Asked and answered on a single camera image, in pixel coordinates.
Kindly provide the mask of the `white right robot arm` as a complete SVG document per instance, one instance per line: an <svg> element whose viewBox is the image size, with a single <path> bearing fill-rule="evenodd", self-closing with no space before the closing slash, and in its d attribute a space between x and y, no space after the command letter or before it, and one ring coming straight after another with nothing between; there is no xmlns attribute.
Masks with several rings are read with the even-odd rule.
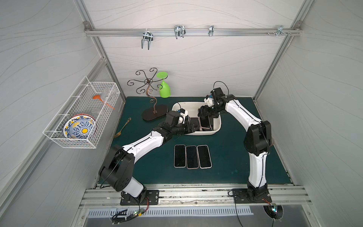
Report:
<svg viewBox="0 0 363 227"><path fill-rule="evenodd" d="M208 95L198 116L218 118L222 111L231 114L246 130L244 147L249 153L250 174L248 188L255 194L267 191L266 159L272 145L271 124L248 111L234 95Z"/></svg>

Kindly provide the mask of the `cream case phone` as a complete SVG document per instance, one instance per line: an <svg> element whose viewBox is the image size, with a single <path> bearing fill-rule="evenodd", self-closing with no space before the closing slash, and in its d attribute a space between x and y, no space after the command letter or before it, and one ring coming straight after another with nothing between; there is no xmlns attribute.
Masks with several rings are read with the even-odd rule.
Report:
<svg viewBox="0 0 363 227"><path fill-rule="evenodd" d="M199 167L201 169L212 168L212 162L210 157L210 151L207 145L199 145L197 147Z"/></svg>

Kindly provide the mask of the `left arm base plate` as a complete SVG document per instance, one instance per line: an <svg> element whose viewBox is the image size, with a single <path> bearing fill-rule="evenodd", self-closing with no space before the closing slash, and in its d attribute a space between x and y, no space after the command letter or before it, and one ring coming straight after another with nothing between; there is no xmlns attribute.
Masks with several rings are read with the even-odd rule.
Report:
<svg viewBox="0 0 363 227"><path fill-rule="evenodd" d="M133 197L126 192L121 193L121 206L132 205L158 205L159 203L159 190L144 190L137 197Z"/></svg>

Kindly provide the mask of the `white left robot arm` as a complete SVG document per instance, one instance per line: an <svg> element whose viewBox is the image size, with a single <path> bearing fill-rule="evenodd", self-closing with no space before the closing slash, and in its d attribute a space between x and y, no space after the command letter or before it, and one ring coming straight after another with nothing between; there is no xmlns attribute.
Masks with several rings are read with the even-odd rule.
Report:
<svg viewBox="0 0 363 227"><path fill-rule="evenodd" d="M108 184L117 192L144 201L147 188L133 177L135 163L150 151L166 144L174 135L191 134L198 128L197 124L170 125L162 122L145 137L116 151L109 151L99 170L101 185Z"/></svg>

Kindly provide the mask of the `dark pink case phone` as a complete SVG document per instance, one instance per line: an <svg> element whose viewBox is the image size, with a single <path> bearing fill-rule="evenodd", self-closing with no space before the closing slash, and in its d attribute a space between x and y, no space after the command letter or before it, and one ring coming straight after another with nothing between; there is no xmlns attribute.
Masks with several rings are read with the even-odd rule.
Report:
<svg viewBox="0 0 363 227"><path fill-rule="evenodd" d="M208 116L200 116L199 125L201 131L213 131L213 120L210 120Z"/></svg>

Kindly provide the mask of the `mint green case phone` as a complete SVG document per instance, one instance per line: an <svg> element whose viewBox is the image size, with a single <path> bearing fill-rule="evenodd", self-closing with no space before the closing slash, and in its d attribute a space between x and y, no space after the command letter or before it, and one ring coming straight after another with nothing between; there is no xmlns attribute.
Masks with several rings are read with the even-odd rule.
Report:
<svg viewBox="0 0 363 227"><path fill-rule="evenodd" d="M186 167L186 146L185 145L175 145L174 167L175 168Z"/></svg>

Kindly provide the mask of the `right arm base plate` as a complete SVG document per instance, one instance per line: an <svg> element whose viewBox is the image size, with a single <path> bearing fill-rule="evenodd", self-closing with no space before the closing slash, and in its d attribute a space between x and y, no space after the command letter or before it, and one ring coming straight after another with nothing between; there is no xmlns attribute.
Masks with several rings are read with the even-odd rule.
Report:
<svg viewBox="0 0 363 227"><path fill-rule="evenodd" d="M257 190L252 190L251 188L232 189L231 193L236 204L272 203L272 198L266 188L259 188Z"/></svg>

